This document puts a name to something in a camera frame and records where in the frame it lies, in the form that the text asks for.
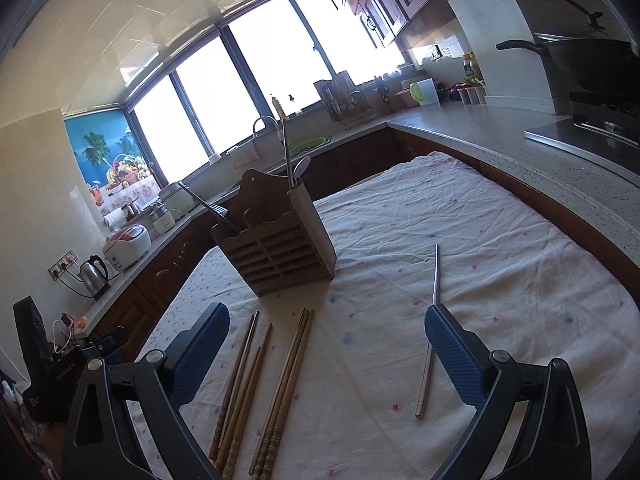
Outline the white cooker pot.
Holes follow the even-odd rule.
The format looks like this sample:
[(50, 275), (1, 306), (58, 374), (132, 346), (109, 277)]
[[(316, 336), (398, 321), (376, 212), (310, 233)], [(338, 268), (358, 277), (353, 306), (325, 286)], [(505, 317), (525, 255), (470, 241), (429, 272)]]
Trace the white cooker pot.
[(162, 188), (158, 196), (176, 221), (185, 217), (196, 207), (194, 198), (178, 182)]

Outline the green white pitcher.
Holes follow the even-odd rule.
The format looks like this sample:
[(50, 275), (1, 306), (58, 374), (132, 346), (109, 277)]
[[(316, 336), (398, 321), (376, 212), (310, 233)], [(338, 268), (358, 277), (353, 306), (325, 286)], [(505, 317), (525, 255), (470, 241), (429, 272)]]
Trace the green white pitcher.
[(413, 82), (409, 86), (409, 93), (420, 106), (440, 105), (436, 84), (432, 78)]

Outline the steel chopstick long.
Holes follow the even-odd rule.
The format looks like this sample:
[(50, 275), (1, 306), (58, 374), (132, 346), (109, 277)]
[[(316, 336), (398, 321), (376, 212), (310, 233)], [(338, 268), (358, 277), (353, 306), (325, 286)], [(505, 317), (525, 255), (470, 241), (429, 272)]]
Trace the steel chopstick long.
[(283, 148), (283, 159), (285, 163), (286, 180), (288, 180), (288, 189), (292, 190), (295, 186), (295, 179), (293, 176), (290, 148), (288, 147), (288, 136), (286, 135), (285, 120), (283, 118), (279, 120), (278, 133)]

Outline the sink faucet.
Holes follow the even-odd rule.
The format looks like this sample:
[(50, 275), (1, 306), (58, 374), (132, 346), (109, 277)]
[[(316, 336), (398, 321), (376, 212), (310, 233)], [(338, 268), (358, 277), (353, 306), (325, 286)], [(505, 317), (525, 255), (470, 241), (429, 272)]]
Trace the sink faucet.
[(252, 125), (252, 135), (259, 138), (267, 133), (274, 133), (280, 142), (283, 142), (282, 122), (272, 116), (260, 115)]

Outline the steel electric kettle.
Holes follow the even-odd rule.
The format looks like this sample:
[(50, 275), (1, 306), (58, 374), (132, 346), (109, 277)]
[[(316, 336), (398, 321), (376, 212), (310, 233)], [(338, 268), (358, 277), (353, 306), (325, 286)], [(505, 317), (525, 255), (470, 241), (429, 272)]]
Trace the steel electric kettle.
[(110, 288), (110, 278), (102, 258), (92, 255), (79, 267), (79, 278), (86, 286), (90, 296), (99, 300)]

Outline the cooking oil bottle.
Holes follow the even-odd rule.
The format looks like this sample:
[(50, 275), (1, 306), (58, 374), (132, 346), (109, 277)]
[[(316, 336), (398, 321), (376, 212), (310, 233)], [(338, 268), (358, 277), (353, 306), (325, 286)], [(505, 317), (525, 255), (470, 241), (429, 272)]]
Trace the cooking oil bottle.
[(480, 84), (483, 81), (482, 71), (473, 53), (465, 53), (462, 58), (464, 79), (469, 84)]

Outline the floral white tablecloth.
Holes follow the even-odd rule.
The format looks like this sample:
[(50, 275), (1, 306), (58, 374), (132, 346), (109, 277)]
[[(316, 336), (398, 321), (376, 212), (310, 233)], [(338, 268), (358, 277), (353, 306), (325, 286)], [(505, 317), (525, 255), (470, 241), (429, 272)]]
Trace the floral white tablecloth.
[(433, 153), (319, 200), (334, 278), (256, 296), (219, 249), (186, 280), (146, 342), (163, 349), (206, 307), (229, 336), (181, 415), (213, 440), (250, 318), (267, 352), (235, 477), (245, 478), (303, 310), (314, 312), (273, 474), (278, 479), (428, 479), (473, 416), (441, 366), (416, 418), (434, 296), (487, 347), (565, 360), (588, 425), (594, 478), (639, 430), (639, 310), (630, 292), (543, 216), (457, 159)]

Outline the steel spoon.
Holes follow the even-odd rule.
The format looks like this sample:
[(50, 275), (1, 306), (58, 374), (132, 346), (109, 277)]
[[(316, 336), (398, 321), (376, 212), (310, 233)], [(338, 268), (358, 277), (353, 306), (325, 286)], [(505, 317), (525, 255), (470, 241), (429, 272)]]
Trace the steel spoon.
[(308, 169), (310, 164), (311, 164), (310, 156), (304, 156), (303, 158), (299, 159), (299, 161), (297, 162), (293, 170), (293, 182), (295, 186), (299, 185), (299, 183), (302, 182), (303, 174)]

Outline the small white blender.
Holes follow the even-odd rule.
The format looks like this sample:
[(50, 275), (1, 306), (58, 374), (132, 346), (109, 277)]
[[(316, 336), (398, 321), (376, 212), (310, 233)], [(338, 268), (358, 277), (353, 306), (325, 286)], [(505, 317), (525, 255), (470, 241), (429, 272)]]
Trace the small white blender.
[(171, 211), (163, 203), (156, 203), (152, 207), (150, 219), (155, 231), (160, 235), (169, 232), (176, 224)]

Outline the wooden utensil holder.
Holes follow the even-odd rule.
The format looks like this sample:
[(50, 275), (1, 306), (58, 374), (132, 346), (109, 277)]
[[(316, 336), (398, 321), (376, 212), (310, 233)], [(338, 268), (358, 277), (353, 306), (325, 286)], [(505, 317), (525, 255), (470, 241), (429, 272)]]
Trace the wooden utensil holder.
[(212, 237), (247, 286), (268, 292), (334, 278), (336, 252), (303, 182), (250, 169)]

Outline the green colander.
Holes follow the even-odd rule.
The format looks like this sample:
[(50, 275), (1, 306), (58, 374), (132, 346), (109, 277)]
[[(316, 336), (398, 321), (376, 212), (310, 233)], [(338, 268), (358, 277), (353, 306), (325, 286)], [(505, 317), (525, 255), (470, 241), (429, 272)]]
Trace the green colander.
[(313, 151), (320, 146), (327, 144), (331, 141), (326, 136), (318, 136), (318, 138), (310, 139), (302, 144), (297, 145), (295, 148), (290, 149), (290, 155), (295, 158), (301, 154), (305, 154), (309, 151)]

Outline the dish drying rack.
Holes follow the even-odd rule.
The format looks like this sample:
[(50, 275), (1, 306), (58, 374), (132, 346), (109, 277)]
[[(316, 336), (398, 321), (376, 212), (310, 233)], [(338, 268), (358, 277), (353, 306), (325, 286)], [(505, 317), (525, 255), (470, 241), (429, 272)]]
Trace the dish drying rack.
[(332, 122), (348, 122), (372, 110), (366, 95), (346, 70), (336, 73), (332, 79), (316, 81), (314, 88)]

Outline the gas stove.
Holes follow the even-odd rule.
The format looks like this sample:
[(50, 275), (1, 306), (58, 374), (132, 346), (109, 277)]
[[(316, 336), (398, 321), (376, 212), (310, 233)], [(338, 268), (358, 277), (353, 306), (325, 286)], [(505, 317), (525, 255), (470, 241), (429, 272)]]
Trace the gas stove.
[(524, 136), (639, 185), (638, 96), (570, 92), (569, 118), (526, 129)]

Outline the short bamboo chopstick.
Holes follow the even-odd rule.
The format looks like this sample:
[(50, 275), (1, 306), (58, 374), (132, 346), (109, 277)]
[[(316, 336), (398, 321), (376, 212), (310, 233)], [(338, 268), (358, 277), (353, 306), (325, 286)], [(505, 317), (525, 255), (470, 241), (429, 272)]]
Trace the short bamboo chopstick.
[(232, 411), (228, 430), (224, 435), (224, 440), (222, 440), (222, 445), (218, 452), (216, 469), (221, 473), (221, 477), (224, 480), (233, 478), (236, 459), (239, 455), (240, 444), (242, 442), (248, 415), (252, 409), (259, 376), (262, 372), (262, 366), (264, 365), (271, 334), (272, 324), (269, 323), (265, 336), (262, 338), (262, 344), (258, 347), (256, 356), (254, 356), (254, 360), (250, 366), (247, 380), (244, 382), (244, 385), (242, 385), (240, 390), (238, 402), (236, 402), (234, 410)]
[(221, 474), (224, 479), (231, 479), (233, 476), (233, 469), (236, 456), (238, 456), (240, 439), (244, 431), (243, 426), (246, 423), (246, 418), (250, 412), (250, 404), (253, 402), (253, 394), (255, 392), (257, 378), (263, 360), (264, 349), (262, 346), (259, 346), (252, 366), (250, 367), (250, 374), (248, 374), (247, 381), (241, 389), (239, 402), (235, 405), (232, 413), (228, 432), (224, 437), (224, 442), (222, 442), (217, 466), (222, 470)]

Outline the dark metal-tipped chopstick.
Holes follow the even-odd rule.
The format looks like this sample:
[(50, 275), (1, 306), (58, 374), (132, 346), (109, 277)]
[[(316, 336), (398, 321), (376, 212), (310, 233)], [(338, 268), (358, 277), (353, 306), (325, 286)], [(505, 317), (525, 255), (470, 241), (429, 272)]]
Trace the dark metal-tipped chopstick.
[(217, 425), (214, 431), (212, 443), (209, 445), (208, 458), (213, 462), (217, 458), (218, 450), (221, 445), (224, 433), (230, 422), (231, 412), (234, 408), (236, 399), (238, 398), (241, 387), (246, 361), (250, 354), (250, 346), (252, 345), (255, 330), (259, 318), (259, 312), (256, 311), (250, 316), (250, 322), (246, 326), (241, 344), (238, 345), (239, 353), (236, 356), (234, 364), (229, 375), (226, 390), (224, 390), (224, 400), (218, 413)]

